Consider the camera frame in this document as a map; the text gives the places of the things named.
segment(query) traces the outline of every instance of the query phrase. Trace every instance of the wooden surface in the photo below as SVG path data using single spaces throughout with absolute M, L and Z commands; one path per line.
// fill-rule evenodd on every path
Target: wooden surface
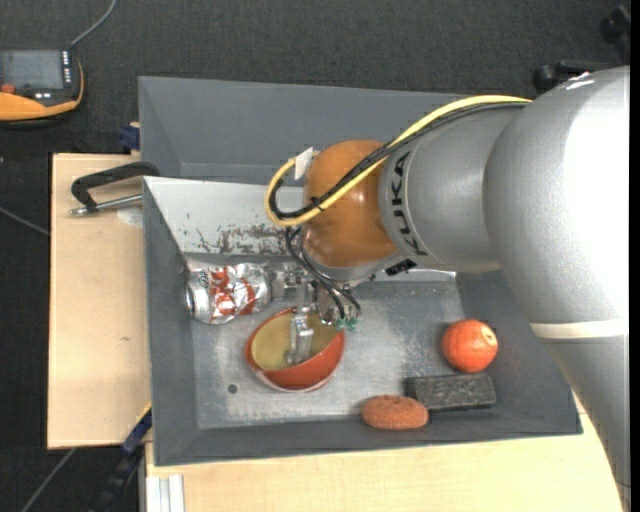
M 119 444 L 150 401 L 142 229 L 116 212 L 72 217 L 80 176 L 136 157 L 53 158 L 49 448 Z M 139 180 L 96 189 L 101 202 L 140 193 Z
M 52 182 L 50 448 L 117 444 L 149 401 L 142 230 L 115 212 L 72 218 L 78 176 L 119 155 L 55 155 Z M 104 200 L 139 191 L 114 186 Z M 187 512 L 619 512 L 593 426 L 583 435 L 175 467 Z

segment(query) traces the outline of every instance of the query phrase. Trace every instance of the yellow cable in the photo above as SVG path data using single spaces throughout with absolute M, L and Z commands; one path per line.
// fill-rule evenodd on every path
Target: yellow cable
M 426 115 L 425 117 L 423 117 L 422 119 L 420 119 L 419 121 L 411 125 L 404 132 L 402 132 L 398 137 L 396 137 L 391 142 L 389 147 L 393 147 L 394 145 L 398 144 L 399 142 L 406 139 L 407 137 L 413 135 L 417 131 L 422 130 L 425 126 L 434 122 L 438 118 L 446 114 L 449 114 L 451 112 L 454 112 L 456 110 L 460 110 L 460 109 L 475 106 L 475 105 L 483 105 L 483 104 L 491 104 L 491 103 L 514 103 L 514 102 L 529 103 L 530 101 L 531 100 L 528 100 L 525 98 L 517 98 L 514 96 L 501 96 L 501 95 L 473 96 L 471 98 L 464 98 L 458 101 L 454 101 L 453 103 L 449 103 L 447 105 L 444 105 L 443 107 L 440 107 L 434 110 L 430 114 Z M 375 164 L 367 167 L 367 169 L 365 169 L 361 174 L 359 174 L 357 177 L 351 180 L 348 184 L 346 184 L 344 187 L 338 190 L 333 196 L 324 200 L 319 205 L 316 205 L 316 207 L 313 210 L 305 212 L 299 215 L 298 217 L 294 217 L 291 219 L 280 219 L 269 206 L 269 198 L 271 197 L 271 194 L 273 194 L 273 190 L 275 189 L 280 179 L 289 171 L 289 169 L 291 169 L 291 167 L 295 165 L 295 162 L 296 162 L 295 157 L 291 158 L 290 160 L 287 161 L 287 163 L 285 163 L 282 167 L 280 167 L 280 169 L 276 171 L 276 173 L 273 175 L 273 178 L 269 183 L 269 186 L 267 187 L 267 192 L 265 194 L 265 201 L 264 201 L 265 209 L 267 211 L 267 216 L 269 217 L 269 219 L 271 219 L 271 221 L 274 224 L 282 227 L 290 227 L 290 226 L 295 226 L 297 224 L 302 224 L 303 222 L 307 222 L 313 219 L 322 210 L 326 210 L 332 204 L 338 201 L 350 189 L 355 187 L 358 183 L 360 183 L 363 179 L 365 179 L 369 174 L 371 174 L 371 172 L 380 163 L 384 162 L 387 158 L 388 157 L 384 157 L 379 161 L 377 161 Z

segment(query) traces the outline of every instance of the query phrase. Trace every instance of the red bowl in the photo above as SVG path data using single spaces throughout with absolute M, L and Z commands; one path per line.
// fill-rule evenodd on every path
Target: red bowl
M 286 309 L 268 318 L 253 332 L 244 355 L 256 376 L 280 391 L 309 392 L 324 386 L 342 359 L 344 331 L 325 325 L 317 313 L 309 315 L 314 329 L 311 358 L 290 366 L 286 353 L 290 348 L 289 328 L 293 310 Z

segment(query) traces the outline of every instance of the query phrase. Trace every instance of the crushed soda can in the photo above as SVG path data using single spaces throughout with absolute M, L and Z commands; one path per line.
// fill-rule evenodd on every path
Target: crushed soda can
M 191 318 L 224 324 L 260 311 L 271 301 L 271 286 L 260 265 L 241 263 L 193 271 L 185 295 Z

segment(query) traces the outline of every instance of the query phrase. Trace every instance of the gray tray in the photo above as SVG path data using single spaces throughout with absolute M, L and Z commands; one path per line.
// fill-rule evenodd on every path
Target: gray tray
M 220 182 L 264 185 L 281 162 L 309 146 L 322 149 L 347 138 L 386 141 L 453 99 L 140 79 L 143 159 L 165 177 L 188 178 L 147 178 L 143 192 L 156 464 L 581 432 L 569 386 L 500 273 L 418 272 L 357 287 L 361 325 L 347 333 L 330 383 L 307 395 L 265 387 L 242 359 L 253 329 L 289 303 L 218 327 L 192 321 L 186 312 L 185 268 L 221 257 L 263 261 L 283 249 L 281 232 L 264 218 L 263 188 Z M 401 393 L 407 377 L 452 371 L 438 340 L 449 322 L 464 317 L 485 320 L 501 341 L 489 369 L 498 403 L 433 414 L 416 431 L 367 427 L 358 416 L 367 397 Z
M 285 203 L 295 200 L 292 190 L 285 189 Z M 500 273 L 415 272 L 362 284 L 354 290 L 363 307 L 361 323 L 347 333 L 343 360 L 325 387 L 289 394 L 258 381 L 244 362 L 244 344 L 293 299 L 222 326 L 204 325 L 187 313 L 184 279 L 185 271 L 202 264 L 285 257 L 277 254 L 283 247 L 277 230 L 247 234 L 247 222 L 266 221 L 255 200 L 263 192 L 256 185 L 145 179 L 157 464 L 581 432 L 568 385 Z M 220 237 L 229 241 L 230 232 L 240 235 L 224 246 L 217 243 Z M 255 250 L 264 246 L 261 239 L 271 244 L 268 255 Z M 366 398 L 402 394 L 408 377 L 453 373 L 439 339 L 448 323 L 464 317 L 486 321 L 500 339 L 488 370 L 498 403 L 435 413 L 425 428 L 410 432 L 367 427 L 359 417 Z

